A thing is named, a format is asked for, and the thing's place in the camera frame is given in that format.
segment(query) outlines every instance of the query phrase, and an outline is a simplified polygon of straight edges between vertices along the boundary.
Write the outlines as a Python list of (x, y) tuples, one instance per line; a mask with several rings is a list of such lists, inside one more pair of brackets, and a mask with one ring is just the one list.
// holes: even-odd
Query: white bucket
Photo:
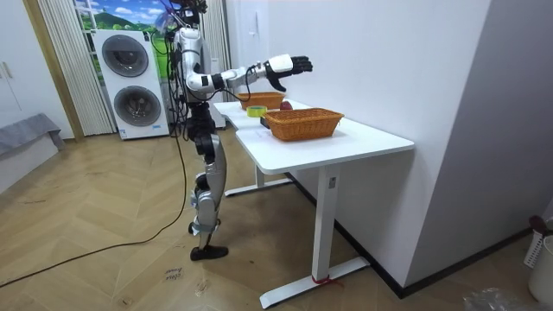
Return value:
[(553, 237), (543, 240), (528, 288), (538, 301), (553, 306)]

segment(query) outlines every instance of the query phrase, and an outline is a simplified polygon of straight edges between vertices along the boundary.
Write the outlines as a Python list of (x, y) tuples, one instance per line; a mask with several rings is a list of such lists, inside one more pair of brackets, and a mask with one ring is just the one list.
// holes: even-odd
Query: plastic bag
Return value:
[(515, 295), (501, 289), (484, 289), (463, 297), (465, 311), (553, 311), (553, 307), (538, 304), (527, 305)]

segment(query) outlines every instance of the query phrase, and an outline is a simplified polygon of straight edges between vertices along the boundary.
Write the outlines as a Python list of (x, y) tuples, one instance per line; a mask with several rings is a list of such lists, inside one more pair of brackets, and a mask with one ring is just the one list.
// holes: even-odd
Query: roll of tape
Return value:
[(246, 109), (248, 117), (262, 117), (265, 112), (267, 112), (267, 107), (265, 106), (249, 106)]

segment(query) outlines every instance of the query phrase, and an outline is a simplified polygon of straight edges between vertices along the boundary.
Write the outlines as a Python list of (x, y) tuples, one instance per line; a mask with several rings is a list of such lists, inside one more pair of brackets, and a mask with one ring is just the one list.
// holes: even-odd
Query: black baseboard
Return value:
[[(296, 187), (300, 189), (300, 191), (305, 195), (305, 197), (313, 203), (315, 206), (317, 205), (317, 199), (313, 197), (309, 193), (309, 191), (302, 186), (302, 184), (290, 173), (286, 173), (286, 176), (290, 178)], [(345, 239), (346, 241), (362, 256), (364, 257), (370, 264), (371, 268), (374, 269), (374, 271), (380, 276), (380, 278), (390, 287), (390, 289), (399, 297), (400, 299), (403, 299), (404, 297), (407, 297), (408, 295), (412, 295), (416, 293), (417, 291), (424, 289), (428, 287), (429, 285), (434, 284), (435, 282), (440, 281), (441, 279), (450, 276), (454, 274), (455, 272), (462, 270), (463, 268), (481, 260), (482, 258), (494, 253), (495, 251), (499, 251), (500, 249), (506, 247), (507, 245), (517, 241), (518, 239), (521, 239), (529, 234), (532, 233), (531, 228), (524, 229), (521, 232), (518, 232), (509, 238), (504, 239), (503, 241), (500, 241), (497, 244), (494, 244), (483, 251), (479, 251), (476, 254), (467, 257), (463, 260), (461, 260), (458, 263), (454, 263), (450, 265), (449, 267), (440, 270), (436, 272), (435, 274), (431, 276), (427, 276), (423, 278), (422, 280), (415, 282), (407, 287), (401, 286), (396, 280), (378, 263), (376, 259), (374, 259), (371, 254), (344, 228), (338, 220), (334, 220), (334, 228), (336, 231), (338, 231)]]

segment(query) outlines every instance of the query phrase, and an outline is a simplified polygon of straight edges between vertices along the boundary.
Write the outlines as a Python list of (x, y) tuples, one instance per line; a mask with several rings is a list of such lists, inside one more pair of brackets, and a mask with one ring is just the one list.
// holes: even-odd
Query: washing machine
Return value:
[(122, 139), (169, 134), (156, 57), (142, 31), (93, 30), (92, 41)]

